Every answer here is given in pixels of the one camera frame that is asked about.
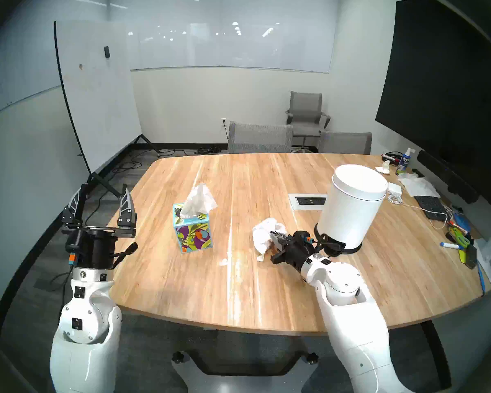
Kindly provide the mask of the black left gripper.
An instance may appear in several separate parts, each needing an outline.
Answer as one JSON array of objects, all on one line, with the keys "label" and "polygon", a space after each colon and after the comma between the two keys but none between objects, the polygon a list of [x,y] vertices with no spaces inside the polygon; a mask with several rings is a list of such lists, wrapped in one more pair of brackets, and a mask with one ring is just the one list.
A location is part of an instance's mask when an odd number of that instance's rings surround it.
[{"label": "black left gripper", "polygon": [[118,227],[80,227],[83,225],[83,210],[88,184],[83,183],[62,211],[62,233],[68,238],[65,251],[69,253],[69,265],[85,269],[114,269],[137,250],[133,242],[125,251],[115,252],[119,238],[135,238],[137,213],[131,192],[126,184],[122,187]]}]

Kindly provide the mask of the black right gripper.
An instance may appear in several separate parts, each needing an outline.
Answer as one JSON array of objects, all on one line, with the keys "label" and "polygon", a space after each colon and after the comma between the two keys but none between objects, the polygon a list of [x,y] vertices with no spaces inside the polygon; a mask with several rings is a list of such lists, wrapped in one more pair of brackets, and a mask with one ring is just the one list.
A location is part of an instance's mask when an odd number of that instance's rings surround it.
[{"label": "black right gripper", "polygon": [[312,244],[301,239],[290,239],[287,234],[277,231],[271,231],[270,238],[278,251],[271,256],[271,263],[287,263],[301,272],[304,263],[312,255]]}]

